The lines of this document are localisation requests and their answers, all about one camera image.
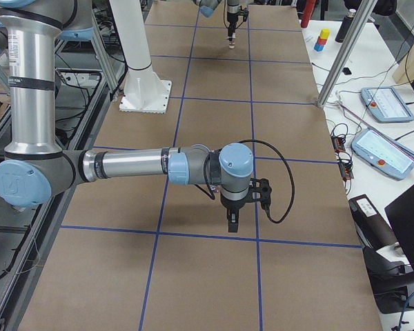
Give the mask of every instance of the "black cylinder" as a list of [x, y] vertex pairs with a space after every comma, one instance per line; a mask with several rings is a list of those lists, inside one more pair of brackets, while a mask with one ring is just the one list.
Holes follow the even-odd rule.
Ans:
[[335, 38], [336, 42], [341, 43], [344, 41], [346, 33], [348, 32], [348, 29], [350, 28], [351, 22], [353, 22], [355, 13], [356, 13], [355, 9], [350, 9], [348, 11], [348, 14], [344, 17], [344, 20], [342, 21], [340, 29], [337, 32], [337, 35]]

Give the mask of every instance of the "black monitor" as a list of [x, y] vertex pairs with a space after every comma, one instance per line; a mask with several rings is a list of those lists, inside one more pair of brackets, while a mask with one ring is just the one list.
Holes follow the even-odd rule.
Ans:
[[[391, 263], [371, 250], [364, 257], [377, 306], [383, 313], [399, 312], [414, 292], [414, 185], [385, 207], [394, 234], [411, 266]], [[409, 309], [414, 309], [414, 297]]]

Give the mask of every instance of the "white table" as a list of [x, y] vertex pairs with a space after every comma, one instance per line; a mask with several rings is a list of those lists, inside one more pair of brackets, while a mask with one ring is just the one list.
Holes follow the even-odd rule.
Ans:
[[[334, 59], [341, 47], [341, 44], [336, 43], [334, 40], [339, 27], [340, 22], [310, 21], [307, 29], [303, 29], [306, 47], [312, 63], [328, 70], [331, 68]], [[331, 34], [324, 50], [321, 52], [316, 52], [314, 51], [313, 47], [315, 45], [317, 37], [319, 36], [320, 30], [323, 28], [330, 29]], [[313, 73], [315, 75], [317, 87], [320, 90], [322, 88], [322, 84], [325, 82], [328, 71], [318, 68], [317, 66], [313, 66]], [[362, 88], [366, 87], [393, 86], [396, 84], [392, 78], [392, 75], [397, 67], [397, 64], [395, 63], [393, 55], [387, 48], [384, 40], [372, 23], [366, 24], [345, 66], [350, 68], [353, 74], [341, 74], [341, 77], [337, 81], [337, 85], [333, 89], [330, 99], [328, 100], [329, 103], [337, 100], [336, 91], [348, 90], [359, 92]], [[379, 74], [380, 72], [387, 71], [389, 68], [391, 69], [389, 70], [388, 74]], [[348, 81], [352, 78], [371, 77], [375, 76], [376, 74], [379, 75], [374, 78], [362, 78]], [[414, 101], [414, 92], [409, 84], [396, 86], [395, 88], [400, 93], [405, 102], [410, 103]], [[361, 117], [364, 115], [365, 105], [360, 98], [360, 93], [353, 94], [341, 92], [340, 95], [342, 96], [342, 101], [347, 108]], [[410, 105], [409, 108], [414, 114], [414, 104]], [[335, 123], [347, 124], [350, 133], [354, 133], [356, 131], [356, 125], [353, 122], [347, 120], [343, 116], [340, 108], [337, 106], [328, 104], [324, 107], [324, 110], [326, 113], [326, 118], [328, 120], [334, 121]], [[364, 120], [384, 134], [387, 134], [388, 136], [394, 138], [411, 130], [414, 130], [414, 121], [410, 123], [380, 124], [376, 122], [376, 120], [374, 120], [374, 118], [368, 112], [364, 115]], [[328, 129], [330, 131], [333, 129], [333, 126], [334, 125], [329, 121]], [[338, 130], [336, 133], [343, 132], [344, 129], [340, 128], [340, 130]], [[377, 171], [375, 168], [361, 160], [352, 152], [352, 150], [349, 148], [352, 139], [353, 136], [347, 136], [347, 141], [345, 144], [347, 150], [353, 155], [353, 174], [355, 177], [352, 180], [352, 188], [348, 195], [348, 199], [361, 194], [367, 194], [381, 215], [386, 219], [384, 208], [395, 198], [401, 195], [403, 191], [414, 184], [414, 169], [407, 176], [407, 178], [402, 181], [396, 181], [394, 179], [386, 177], [381, 172]], [[414, 151], [414, 133], [402, 138], [400, 140], [400, 143]], [[391, 252], [391, 250], [383, 249], [383, 252], [381, 251], [381, 253], [391, 261], [405, 261], [405, 258], [395, 255], [395, 253]], [[381, 314], [383, 329], [389, 331], [393, 326], [397, 325], [399, 316], [400, 314]], [[403, 325], [402, 331], [414, 329], [414, 311], [406, 312], [404, 321], [410, 321], [410, 324]]]

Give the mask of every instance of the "brown table surface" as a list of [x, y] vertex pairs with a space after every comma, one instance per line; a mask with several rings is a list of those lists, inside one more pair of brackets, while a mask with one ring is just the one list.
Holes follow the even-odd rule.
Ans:
[[[114, 103], [95, 147], [267, 140], [293, 171], [291, 214], [275, 225], [247, 205], [229, 234], [218, 199], [165, 177], [82, 185], [20, 331], [382, 329], [295, 10], [251, 6], [234, 50], [221, 14], [153, 4], [146, 31], [154, 70], [173, 81], [167, 113]], [[266, 148], [255, 156], [278, 217], [285, 167]]]

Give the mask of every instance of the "label sticker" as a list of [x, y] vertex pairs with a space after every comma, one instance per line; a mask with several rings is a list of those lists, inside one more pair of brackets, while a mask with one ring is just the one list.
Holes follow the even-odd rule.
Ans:
[[357, 200], [357, 204], [359, 205], [360, 209], [363, 210], [366, 217], [377, 215], [377, 213], [375, 212], [374, 208], [372, 207], [368, 199], [363, 198], [363, 199]]
[[19, 36], [16, 34], [9, 34], [9, 65], [20, 66], [20, 42]]

